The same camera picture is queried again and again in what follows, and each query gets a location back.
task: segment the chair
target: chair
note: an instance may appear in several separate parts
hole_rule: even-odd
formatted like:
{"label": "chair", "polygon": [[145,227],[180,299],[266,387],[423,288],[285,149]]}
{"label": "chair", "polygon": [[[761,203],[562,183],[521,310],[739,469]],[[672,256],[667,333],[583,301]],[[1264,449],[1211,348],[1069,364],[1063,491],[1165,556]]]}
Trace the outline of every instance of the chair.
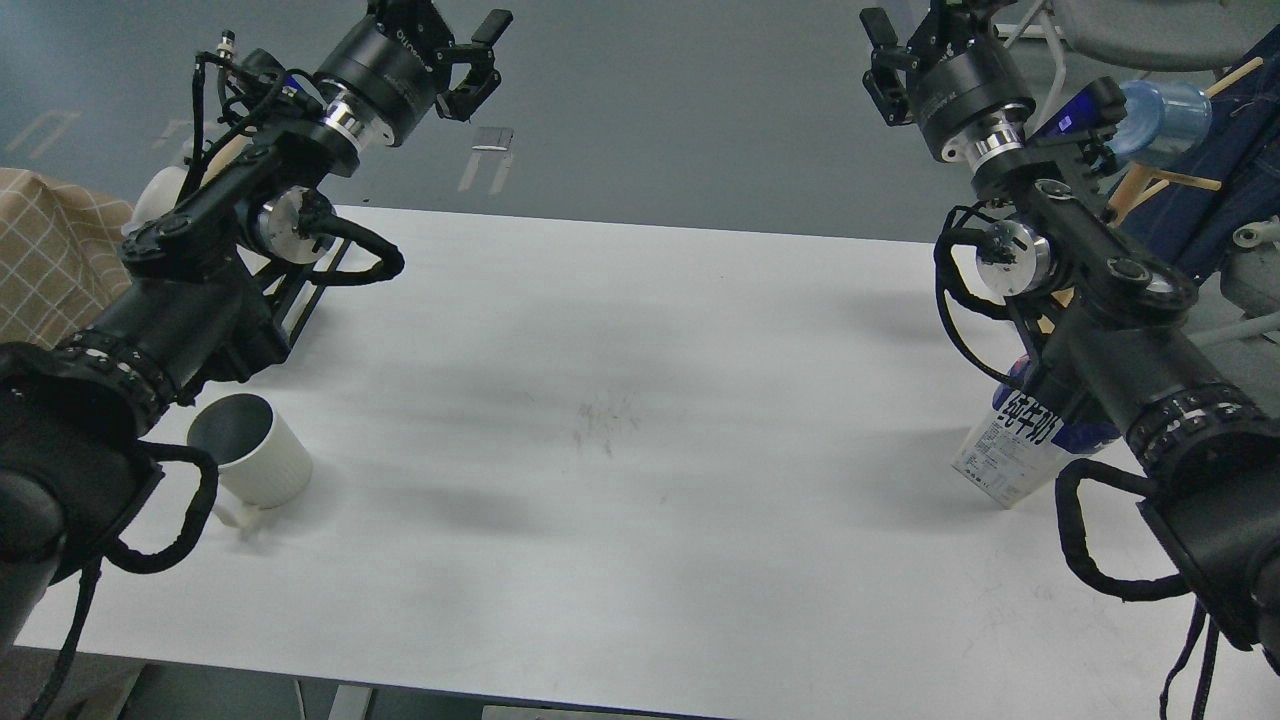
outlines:
{"label": "chair", "polygon": [[1062,41],[1087,58],[1146,72],[1221,69],[1257,41],[1219,0],[1036,0],[1005,46],[1033,22],[1043,28],[1055,65],[1036,124],[1056,109],[1066,79]]}

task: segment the beige checkered cloth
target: beige checkered cloth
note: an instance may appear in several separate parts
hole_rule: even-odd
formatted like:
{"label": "beige checkered cloth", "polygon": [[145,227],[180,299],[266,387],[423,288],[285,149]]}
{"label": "beige checkered cloth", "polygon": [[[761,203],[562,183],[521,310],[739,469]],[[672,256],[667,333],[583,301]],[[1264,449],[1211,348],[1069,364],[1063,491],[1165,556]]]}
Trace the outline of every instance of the beige checkered cloth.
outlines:
{"label": "beige checkered cloth", "polygon": [[0,168],[0,342],[52,347],[129,287],[123,200]]}

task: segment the white mug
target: white mug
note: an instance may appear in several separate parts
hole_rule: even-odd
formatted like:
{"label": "white mug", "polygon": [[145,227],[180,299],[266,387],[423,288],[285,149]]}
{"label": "white mug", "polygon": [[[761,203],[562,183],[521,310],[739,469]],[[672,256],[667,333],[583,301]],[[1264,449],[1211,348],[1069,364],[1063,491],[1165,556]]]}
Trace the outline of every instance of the white mug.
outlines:
{"label": "white mug", "polygon": [[256,524],[257,511],[284,505],[311,482],[311,455],[257,395],[229,395],[204,409],[187,430],[187,445],[211,455],[219,484],[243,501],[239,512],[214,507],[232,527]]}

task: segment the robotic arm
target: robotic arm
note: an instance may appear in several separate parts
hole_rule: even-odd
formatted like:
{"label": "robotic arm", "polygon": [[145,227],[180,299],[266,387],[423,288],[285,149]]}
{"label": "robotic arm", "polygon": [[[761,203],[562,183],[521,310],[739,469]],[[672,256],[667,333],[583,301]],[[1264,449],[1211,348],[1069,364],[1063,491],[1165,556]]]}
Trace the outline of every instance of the robotic arm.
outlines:
{"label": "robotic arm", "polygon": [[[460,45],[430,1],[378,0],[314,77],[285,70],[262,50],[237,64],[230,33],[216,54],[197,55],[197,113],[211,63],[251,108],[232,133],[253,132],[252,142],[200,187],[228,138],[201,152],[197,137],[178,205],[122,247],[133,286],[91,325],[52,351],[0,346],[0,651],[47,584],[104,556],[132,571],[159,571],[189,552],[216,471],[202,454],[140,438],[172,404],[191,404],[206,380],[243,382],[283,363],[294,340],[284,315],[305,284],[367,284],[399,273],[396,246],[335,217],[315,188],[329,173],[349,177],[367,146],[401,145],[431,108],[470,118],[500,82],[493,45],[511,20],[493,10]],[[456,64],[470,72],[451,88]],[[319,97],[297,77],[312,81]],[[361,272],[316,270],[335,237],[378,261]],[[237,245],[269,263],[250,273]],[[141,556],[118,536],[169,460],[200,465],[202,488],[180,542]]]}
{"label": "robotic arm", "polygon": [[[905,46],[883,10],[861,13],[873,45],[863,82],[886,123],[919,124],[934,159],[969,164],[980,204],[1012,210],[986,229],[948,222],[938,238],[948,333],[956,340],[943,291],[1012,320],[1029,370],[1015,383],[983,369],[1068,423],[1112,423],[1146,470],[1140,478],[1082,461],[1059,478],[1071,570],[1125,600],[1190,589],[1231,644],[1261,644],[1280,673],[1280,425],[1180,332],[1194,283],[1107,224],[1097,177],[1114,164],[1103,141],[1124,118],[1115,83],[1094,82],[1028,137],[1034,102],[991,22],[1007,4],[934,0]],[[968,292],[955,245],[977,247],[979,274],[1004,305]],[[1143,497],[1142,516],[1178,575],[1126,582],[1097,569],[1075,498],[1085,475]]]}

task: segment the white tabletop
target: white tabletop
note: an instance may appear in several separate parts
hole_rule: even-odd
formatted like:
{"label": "white tabletop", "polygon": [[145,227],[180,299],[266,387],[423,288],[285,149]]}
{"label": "white tabletop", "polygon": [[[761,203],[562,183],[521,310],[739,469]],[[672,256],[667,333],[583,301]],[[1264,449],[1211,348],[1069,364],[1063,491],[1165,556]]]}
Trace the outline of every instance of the white tabletop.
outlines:
{"label": "white tabletop", "polygon": [[[940,328],[928,246],[343,214],[408,269],[332,290],[248,384],[311,487],[174,570],[108,569],[82,650],[727,717],[1155,716],[1190,601],[1098,596],[1050,492],[1002,511],[948,466],[992,383]],[[191,477],[132,544],[172,538]],[[1084,501],[1106,570],[1170,570],[1132,497]],[[56,647],[73,603],[51,589],[19,643]],[[1224,643],[1211,715],[1276,707]]]}

